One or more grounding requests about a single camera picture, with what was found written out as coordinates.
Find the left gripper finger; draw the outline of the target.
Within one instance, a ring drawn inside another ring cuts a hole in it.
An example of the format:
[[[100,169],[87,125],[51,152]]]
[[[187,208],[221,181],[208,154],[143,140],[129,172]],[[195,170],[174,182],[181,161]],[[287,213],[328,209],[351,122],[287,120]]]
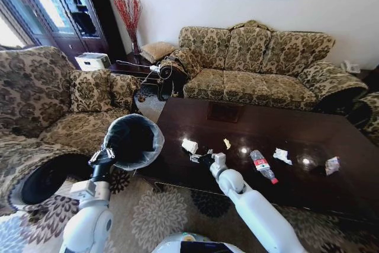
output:
[[[102,158],[102,151],[97,151],[93,154],[91,159],[88,161],[89,165],[98,165],[100,163],[100,160]]]
[[[101,147],[101,159],[105,159],[105,160],[115,159],[115,154],[114,154],[113,149],[102,146]]]

